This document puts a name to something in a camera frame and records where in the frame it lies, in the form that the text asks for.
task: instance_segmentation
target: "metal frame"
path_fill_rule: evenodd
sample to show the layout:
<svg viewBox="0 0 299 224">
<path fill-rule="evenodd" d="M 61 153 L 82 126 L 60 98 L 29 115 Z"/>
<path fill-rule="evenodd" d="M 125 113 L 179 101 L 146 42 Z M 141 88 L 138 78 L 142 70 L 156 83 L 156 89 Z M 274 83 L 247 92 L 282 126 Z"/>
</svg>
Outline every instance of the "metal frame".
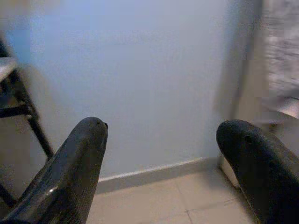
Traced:
<svg viewBox="0 0 299 224">
<path fill-rule="evenodd" d="M 0 57 L 8 57 L 9 53 L 6 50 L 2 40 L 0 39 Z M 48 160 L 53 157 L 54 153 L 49 142 L 38 123 L 38 113 L 25 89 L 23 82 L 17 70 L 14 70 L 6 79 L 0 83 L 4 94 L 9 97 L 16 98 L 18 105 L 12 107 L 0 108 L 0 118 L 26 115 L 27 121 L 36 135 L 40 145 L 42 146 Z M 12 208 L 16 204 L 16 200 L 0 183 L 0 197 L 3 201 Z"/>
</svg>

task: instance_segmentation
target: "baseboard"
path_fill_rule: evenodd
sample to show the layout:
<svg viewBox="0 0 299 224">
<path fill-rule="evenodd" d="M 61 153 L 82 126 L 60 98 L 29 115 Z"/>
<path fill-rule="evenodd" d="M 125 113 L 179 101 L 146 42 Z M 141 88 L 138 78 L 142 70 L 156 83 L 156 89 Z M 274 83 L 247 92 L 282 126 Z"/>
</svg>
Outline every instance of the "baseboard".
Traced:
<svg viewBox="0 0 299 224">
<path fill-rule="evenodd" d="M 218 166 L 218 162 L 219 157 L 199 158 L 196 160 L 180 162 L 168 166 L 161 166 L 122 175 L 100 178 L 96 188 L 96 194 L 136 187 L 147 183 L 167 180 L 203 170 L 213 169 Z"/>
</svg>

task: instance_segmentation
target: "tiled floor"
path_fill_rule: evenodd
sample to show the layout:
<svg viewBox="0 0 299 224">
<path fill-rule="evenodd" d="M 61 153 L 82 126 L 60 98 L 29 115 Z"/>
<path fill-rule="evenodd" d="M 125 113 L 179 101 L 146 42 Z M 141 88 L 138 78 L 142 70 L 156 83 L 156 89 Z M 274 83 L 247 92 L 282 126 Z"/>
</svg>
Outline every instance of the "tiled floor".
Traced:
<svg viewBox="0 0 299 224">
<path fill-rule="evenodd" d="M 88 224 L 254 224 L 241 193 L 211 170 L 95 195 Z"/>
</svg>

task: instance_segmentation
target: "black armrest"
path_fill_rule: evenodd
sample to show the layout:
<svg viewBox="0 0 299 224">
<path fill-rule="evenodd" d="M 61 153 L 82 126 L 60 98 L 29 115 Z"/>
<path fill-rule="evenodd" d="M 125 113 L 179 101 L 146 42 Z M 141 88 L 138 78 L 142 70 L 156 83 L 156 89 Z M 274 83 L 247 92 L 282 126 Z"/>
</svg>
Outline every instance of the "black armrest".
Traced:
<svg viewBox="0 0 299 224">
<path fill-rule="evenodd" d="M 3 223 L 84 224 L 106 142 L 105 123 L 92 117 L 80 121 Z"/>
<path fill-rule="evenodd" d="M 241 120 L 222 123 L 217 142 L 261 223 L 297 223 L 299 159 L 274 135 Z"/>
</svg>

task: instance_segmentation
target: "beige floor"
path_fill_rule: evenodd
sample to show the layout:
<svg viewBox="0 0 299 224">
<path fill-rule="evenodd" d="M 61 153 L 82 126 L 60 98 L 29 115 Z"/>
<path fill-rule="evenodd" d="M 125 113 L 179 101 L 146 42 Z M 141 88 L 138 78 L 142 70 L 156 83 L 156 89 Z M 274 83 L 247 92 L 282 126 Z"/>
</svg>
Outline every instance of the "beige floor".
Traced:
<svg viewBox="0 0 299 224">
<path fill-rule="evenodd" d="M 254 224 L 219 170 L 95 195 L 88 224 Z"/>
</svg>

